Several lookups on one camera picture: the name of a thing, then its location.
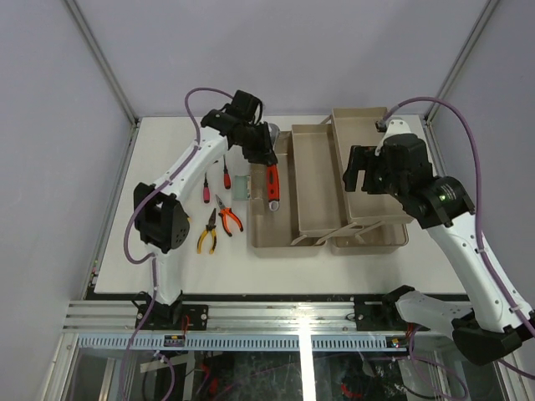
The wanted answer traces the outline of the yellow combination pliers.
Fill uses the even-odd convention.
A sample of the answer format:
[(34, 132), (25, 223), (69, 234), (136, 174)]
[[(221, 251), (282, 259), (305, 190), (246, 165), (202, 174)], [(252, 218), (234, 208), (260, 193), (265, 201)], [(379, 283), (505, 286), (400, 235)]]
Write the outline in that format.
[(208, 219), (208, 222), (205, 226), (204, 231), (200, 234), (197, 244), (196, 244), (196, 252), (198, 254), (201, 254), (202, 252), (202, 246), (205, 241), (205, 239), (209, 236), (211, 238), (211, 246), (209, 249), (209, 254), (212, 255), (217, 247), (217, 225), (216, 225), (216, 214), (217, 209), (214, 208), (212, 210), (212, 213)]

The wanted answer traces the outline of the silver adjustable wrench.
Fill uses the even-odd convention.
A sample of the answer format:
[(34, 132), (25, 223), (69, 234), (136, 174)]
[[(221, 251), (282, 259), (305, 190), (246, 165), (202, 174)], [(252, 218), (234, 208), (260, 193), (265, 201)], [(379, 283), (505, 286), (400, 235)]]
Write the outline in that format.
[[(269, 123), (268, 128), (272, 148), (275, 150), (275, 144), (280, 134), (280, 129), (273, 123)], [(266, 188), (269, 210), (275, 212), (278, 210), (280, 202), (280, 184), (277, 164), (270, 165), (266, 169)]]

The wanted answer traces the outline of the translucent brown tool box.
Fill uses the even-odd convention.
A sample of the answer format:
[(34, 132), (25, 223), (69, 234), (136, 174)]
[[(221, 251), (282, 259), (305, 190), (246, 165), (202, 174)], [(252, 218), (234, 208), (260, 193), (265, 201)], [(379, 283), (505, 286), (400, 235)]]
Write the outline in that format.
[(412, 219), (387, 195), (344, 192), (341, 168), (352, 145), (375, 146), (384, 107), (333, 109), (319, 124), (295, 124), (275, 146), (280, 201), (268, 207), (267, 169), (251, 165), (248, 224), (260, 257), (301, 257), (330, 244), (336, 256), (380, 255), (409, 242)]

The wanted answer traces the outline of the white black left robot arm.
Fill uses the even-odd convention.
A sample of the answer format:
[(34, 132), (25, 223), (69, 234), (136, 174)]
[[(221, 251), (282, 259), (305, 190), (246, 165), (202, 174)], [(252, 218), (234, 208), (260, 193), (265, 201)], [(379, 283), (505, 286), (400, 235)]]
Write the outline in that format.
[(126, 229), (139, 232), (148, 253), (141, 259), (125, 256), (134, 265), (150, 262), (153, 298), (159, 303), (154, 319), (164, 329), (178, 327), (183, 318), (182, 308), (174, 302), (182, 293), (179, 250), (190, 231), (184, 204), (208, 168), (234, 146), (251, 164), (268, 168), (277, 164), (275, 142), (280, 130), (262, 117), (262, 101), (237, 90), (221, 108), (192, 122), (195, 138), (167, 172), (134, 189), (134, 211)]

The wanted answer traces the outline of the green tool box latch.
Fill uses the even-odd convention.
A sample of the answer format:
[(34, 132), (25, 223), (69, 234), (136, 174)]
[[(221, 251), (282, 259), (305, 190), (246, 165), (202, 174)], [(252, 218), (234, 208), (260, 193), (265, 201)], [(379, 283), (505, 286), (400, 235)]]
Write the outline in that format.
[(232, 197), (235, 201), (248, 201), (250, 199), (250, 176), (235, 175), (232, 182)]

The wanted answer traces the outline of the orange long nose pliers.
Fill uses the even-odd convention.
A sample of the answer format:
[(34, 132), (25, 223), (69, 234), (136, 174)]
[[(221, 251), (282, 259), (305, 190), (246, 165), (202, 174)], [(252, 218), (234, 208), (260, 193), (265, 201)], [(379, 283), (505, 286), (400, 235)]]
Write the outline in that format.
[(231, 207), (227, 207), (219, 195), (215, 195), (217, 206), (219, 208), (218, 215), (221, 217), (223, 229), (229, 237), (232, 237), (232, 231), (227, 222), (228, 219), (233, 220), (240, 232), (244, 231), (244, 227), (240, 218), (233, 212)]

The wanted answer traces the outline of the pink handle screwdriver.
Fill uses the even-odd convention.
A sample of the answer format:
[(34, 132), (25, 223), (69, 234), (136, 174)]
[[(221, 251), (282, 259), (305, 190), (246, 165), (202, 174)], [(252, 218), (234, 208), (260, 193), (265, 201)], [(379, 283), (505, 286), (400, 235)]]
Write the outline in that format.
[(204, 182), (203, 182), (203, 188), (202, 188), (202, 199), (205, 204), (209, 204), (211, 201), (211, 192), (210, 187), (207, 179), (207, 175), (204, 175)]

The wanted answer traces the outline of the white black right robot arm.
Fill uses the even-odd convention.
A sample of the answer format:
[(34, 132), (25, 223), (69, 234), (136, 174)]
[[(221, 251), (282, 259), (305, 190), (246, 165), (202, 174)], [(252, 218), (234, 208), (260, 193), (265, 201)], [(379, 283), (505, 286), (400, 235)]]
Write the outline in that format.
[(534, 310), (503, 271), (482, 231), (462, 183), (433, 171), (425, 141), (402, 120), (389, 123), (376, 146), (354, 145), (343, 173), (344, 189), (390, 195), (440, 247), (470, 301), (456, 306), (402, 286), (384, 296), (383, 324), (419, 324), (451, 339), (475, 365), (486, 365), (533, 338)]

